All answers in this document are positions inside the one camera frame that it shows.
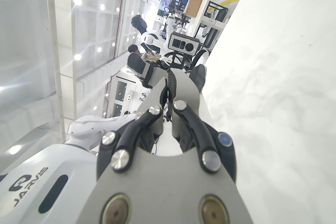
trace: dark hair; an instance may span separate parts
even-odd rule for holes
[[[137,45],[132,44],[131,46],[128,47],[128,51],[130,53],[134,53],[137,50],[139,50]]]

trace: jarvis logo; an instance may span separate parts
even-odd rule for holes
[[[18,178],[8,189],[8,191],[18,191],[19,195],[14,199],[16,206],[20,200],[27,194],[31,187],[38,181],[38,179],[48,170],[48,167],[43,167],[40,172],[38,172],[32,179],[32,175],[25,174]]]

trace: camera lens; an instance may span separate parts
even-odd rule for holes
[[[193,49],[193,44],[188,43],[188,44],[186,45],[186,51],[192,51],[192,49]]]

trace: black slot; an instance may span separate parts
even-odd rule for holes
[[[39,206],[39,213],[46,213],[49,211],[54,205],[57,197],[60,195],[62,189],[64,188],[66,182],[68,180],[67,175],[61,175],[52,188],[49,190],[46,197],[43,199],[42,203]]]

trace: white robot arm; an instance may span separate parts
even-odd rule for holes
[[[79,146],[88,151],[98,146],[106,132],[116,131],[134,118],[135,114],[107,119],[93,115],[80,117],[69,125],[68,135],[71,138],[65,144]]]

